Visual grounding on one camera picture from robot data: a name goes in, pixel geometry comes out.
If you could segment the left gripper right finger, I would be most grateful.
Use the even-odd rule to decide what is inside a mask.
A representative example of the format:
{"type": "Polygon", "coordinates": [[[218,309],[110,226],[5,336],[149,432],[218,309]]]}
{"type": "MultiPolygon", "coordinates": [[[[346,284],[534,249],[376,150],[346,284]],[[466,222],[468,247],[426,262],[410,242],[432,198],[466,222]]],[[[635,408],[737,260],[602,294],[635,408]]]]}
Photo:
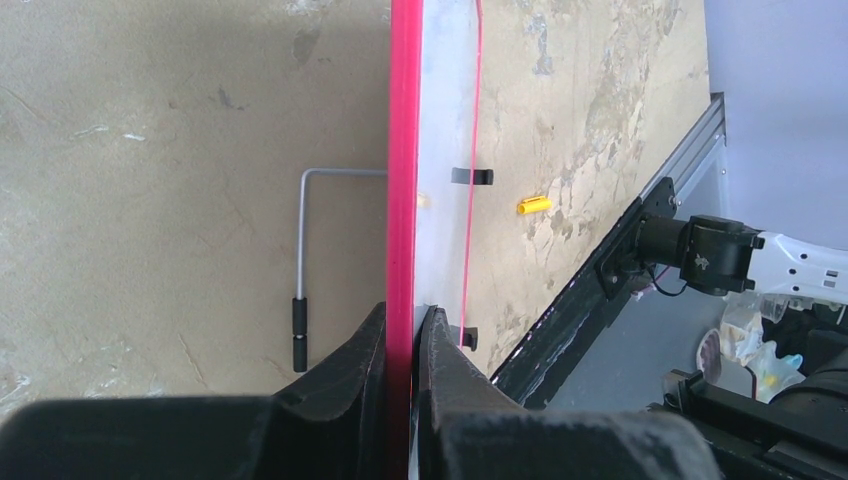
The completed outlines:
{"type": "Polygon", "coordinates": [[[444,309],[418,338],[420,479],[719,479],[707,442],[682,418],[651,412],[527,410],[454,344],[444,309]]]}

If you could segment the yellow marker cap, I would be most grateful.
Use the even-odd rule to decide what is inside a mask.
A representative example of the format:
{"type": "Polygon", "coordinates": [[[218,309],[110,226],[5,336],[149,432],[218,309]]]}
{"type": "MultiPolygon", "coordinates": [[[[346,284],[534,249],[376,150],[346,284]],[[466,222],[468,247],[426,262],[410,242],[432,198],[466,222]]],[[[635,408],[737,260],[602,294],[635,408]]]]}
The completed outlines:
{"type": "Polygon", "coordinates": [[[529,215],[546,211],[552,207],[552,201],[546,196],[536,196],[523,199],[517,205],[517,212],[520,215],[529,215]]]}

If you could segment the pink framed whiteboard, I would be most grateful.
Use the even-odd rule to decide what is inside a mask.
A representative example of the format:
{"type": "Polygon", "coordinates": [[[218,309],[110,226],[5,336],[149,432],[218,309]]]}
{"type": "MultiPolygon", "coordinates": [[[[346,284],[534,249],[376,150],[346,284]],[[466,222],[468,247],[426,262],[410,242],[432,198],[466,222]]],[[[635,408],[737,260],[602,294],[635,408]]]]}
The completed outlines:
{"type": "Polygon", "coordinates": [[[386,367],[387,467],[410,467],[413,361],[431,306],[465,327],[474,185],[451,170],[476,168],[482,55],[477,1],[391,5],[386,367]]]}

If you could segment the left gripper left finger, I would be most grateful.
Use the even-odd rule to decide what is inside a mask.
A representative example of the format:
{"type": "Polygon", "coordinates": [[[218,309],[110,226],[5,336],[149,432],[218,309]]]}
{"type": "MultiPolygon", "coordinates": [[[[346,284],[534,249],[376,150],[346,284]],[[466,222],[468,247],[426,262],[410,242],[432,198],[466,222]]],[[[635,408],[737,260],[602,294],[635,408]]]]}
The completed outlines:
{"type": "Polygon", "coordinates": [[[5,479],[378,479],[385,307],[272,395],[50,400],[1,429],[5,479]]]}

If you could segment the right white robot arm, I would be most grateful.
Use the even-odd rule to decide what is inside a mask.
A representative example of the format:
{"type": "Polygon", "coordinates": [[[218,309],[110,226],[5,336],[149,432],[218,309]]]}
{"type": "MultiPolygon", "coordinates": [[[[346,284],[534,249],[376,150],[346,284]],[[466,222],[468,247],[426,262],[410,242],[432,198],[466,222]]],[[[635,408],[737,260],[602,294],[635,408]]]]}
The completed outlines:
{"type": "Polygon", "coordinates": [[[640,262],[678,270],[687,287],[713,296],[765,295],[847,303],[847,252],[696,215],[683,221],[648,216],[635,240],[640,262]]]}

